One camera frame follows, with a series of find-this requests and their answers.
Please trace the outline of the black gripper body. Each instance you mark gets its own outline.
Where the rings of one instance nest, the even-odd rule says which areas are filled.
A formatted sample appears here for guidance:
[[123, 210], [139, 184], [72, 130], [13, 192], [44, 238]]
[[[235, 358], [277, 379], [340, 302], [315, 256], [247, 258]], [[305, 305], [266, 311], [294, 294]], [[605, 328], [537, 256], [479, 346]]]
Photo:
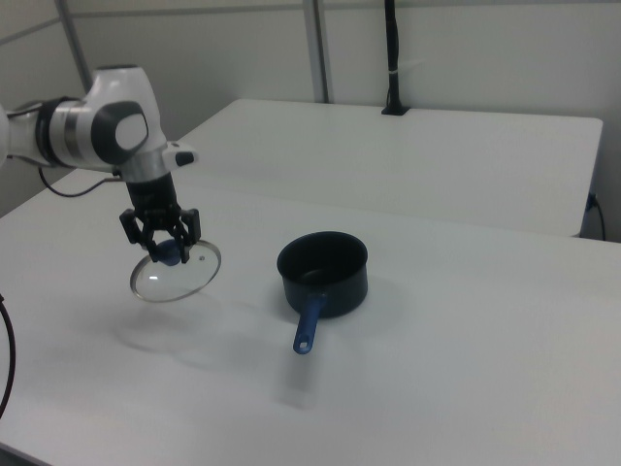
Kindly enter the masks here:
[[128, 183], [126, 186], [134, 213], [139, 220], [145, 220], [148, 216], [156, 218], [180, 216], [180, 205], [171, 174], [148, 182]]

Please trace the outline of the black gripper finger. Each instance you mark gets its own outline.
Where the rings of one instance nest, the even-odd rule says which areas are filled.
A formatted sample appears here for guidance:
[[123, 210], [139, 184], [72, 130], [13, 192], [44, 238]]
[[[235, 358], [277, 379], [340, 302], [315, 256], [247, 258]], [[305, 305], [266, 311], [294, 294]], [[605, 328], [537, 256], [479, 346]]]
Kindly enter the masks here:
[[154, 231], [146, 224], [139, 224], [134, 210], [125, 210], [119, 220], [130, 244], [139, 245], [146, 250], [153, 262], [161, 260], [159, 248], [153, 239]]
[[190, 251], [201, 237], [199, 211], [181, 210], [171, 235], [172, 243], [169, 246], [167, 261], [170, 265], [177, 265], [180, 262], [185, 264], [190, 258]]

